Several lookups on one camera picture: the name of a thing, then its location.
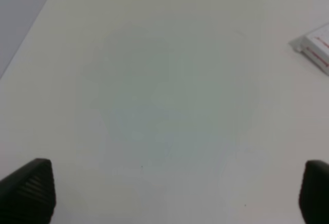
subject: black object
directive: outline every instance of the black object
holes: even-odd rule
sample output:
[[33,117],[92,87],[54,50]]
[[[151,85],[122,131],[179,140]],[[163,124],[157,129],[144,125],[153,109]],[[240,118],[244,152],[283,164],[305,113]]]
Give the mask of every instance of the black object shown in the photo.
[[0,181],[0,223],[48,224],[55,206],[48,159],[35,159]]
[[325,162],[306,163],[299,207],[306,224],[329,223],[329,165]]

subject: table surface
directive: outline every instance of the table surface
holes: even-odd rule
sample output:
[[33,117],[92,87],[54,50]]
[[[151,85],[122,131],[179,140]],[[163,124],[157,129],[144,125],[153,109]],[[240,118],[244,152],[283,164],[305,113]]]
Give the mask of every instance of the table surface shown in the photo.
[[303,223],[328,0],[48,0],[0,81],[0,176],[53,162],[53,224]]

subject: white tabletop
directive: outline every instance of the white tabletop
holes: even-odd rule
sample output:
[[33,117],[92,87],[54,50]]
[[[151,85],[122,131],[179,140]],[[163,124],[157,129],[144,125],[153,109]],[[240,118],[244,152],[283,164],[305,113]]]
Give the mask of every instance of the white tabletop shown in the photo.
[[50,158],[53,224],[300,224],[328,0],[48,0],[0,81],[0,176]]

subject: black ridged grip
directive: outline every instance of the black ridged grip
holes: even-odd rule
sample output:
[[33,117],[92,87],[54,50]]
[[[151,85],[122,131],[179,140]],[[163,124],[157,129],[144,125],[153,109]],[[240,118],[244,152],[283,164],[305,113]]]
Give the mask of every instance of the black ridged grip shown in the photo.
[[55,206],[48,159],[35,159],[0,181],[0,223],[48,224]]

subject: wall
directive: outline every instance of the wall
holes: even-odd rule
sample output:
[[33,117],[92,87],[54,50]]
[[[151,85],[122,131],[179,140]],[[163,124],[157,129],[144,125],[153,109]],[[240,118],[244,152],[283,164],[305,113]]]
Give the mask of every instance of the wall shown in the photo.
[[0,77],[47,0],[0,0]]

